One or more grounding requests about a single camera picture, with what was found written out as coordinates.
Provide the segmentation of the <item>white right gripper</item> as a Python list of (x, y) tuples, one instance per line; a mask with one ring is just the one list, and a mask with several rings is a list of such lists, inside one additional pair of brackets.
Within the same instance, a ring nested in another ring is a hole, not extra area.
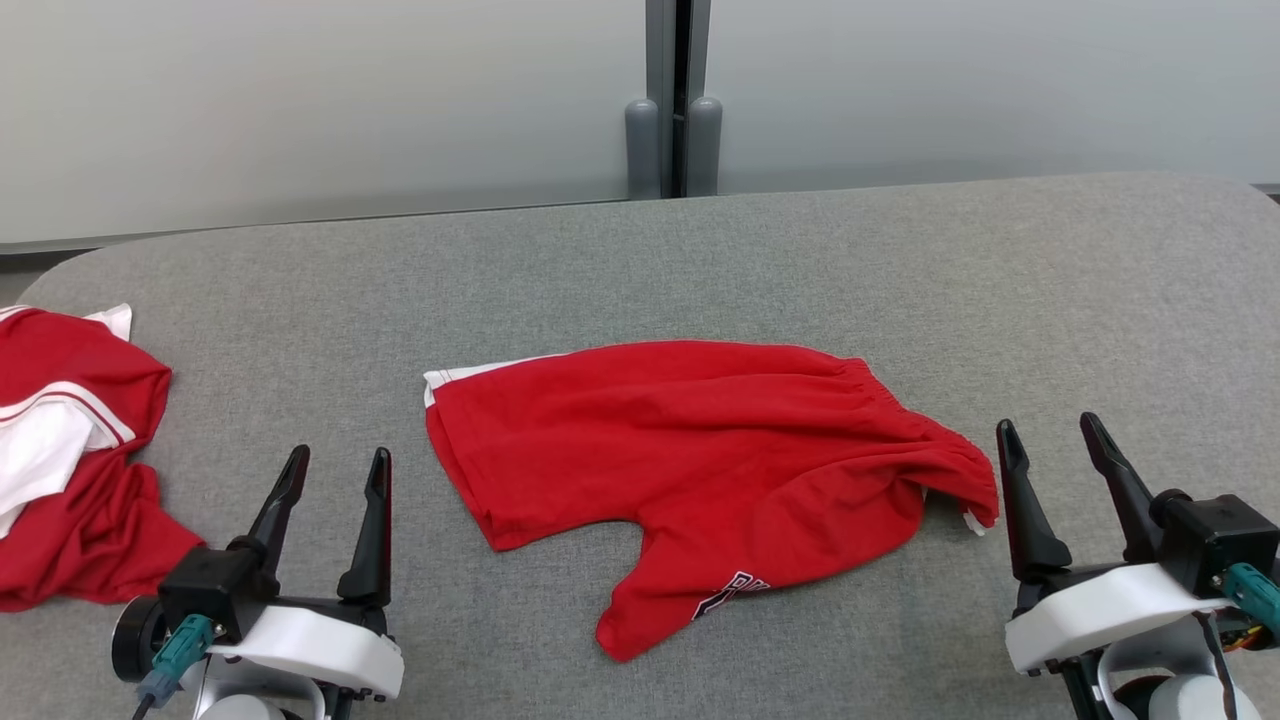
[[(1123, 529), (1125, 562), (1156, 562), (1164, 537), (1151, 516), (1155, 497), (1094, 413), (1080, 415), (1091, 461), (1106, 480)], [(1030, 483), (1030, 460), (1009, 419), (996, 427), (998, 465), (1012, 575), (1042, 583), (1073, 564)], [(1158, 564), (1115, 568), (1055, 592), (1005, 625), (1005, 646), (1014, 669), (1028, 674), (1178, 621), (1193, 612), (1229, 607), (1231, 601), (1201, 598)]]

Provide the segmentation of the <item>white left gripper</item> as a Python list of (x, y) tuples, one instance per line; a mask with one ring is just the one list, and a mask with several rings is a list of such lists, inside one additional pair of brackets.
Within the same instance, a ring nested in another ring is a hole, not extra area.
[[(308, 461), (307, 445), (293, 447), (250, 529), (268, 577), (276, 575)], [(347, 719), (358, 702), (399, 697), (406, 665), (387, 620), (392, 482), (390, 451), (378, 447), (338, 600), (284, 597), (211, 616), (212, 643), (188, 671), (195, 719)]]

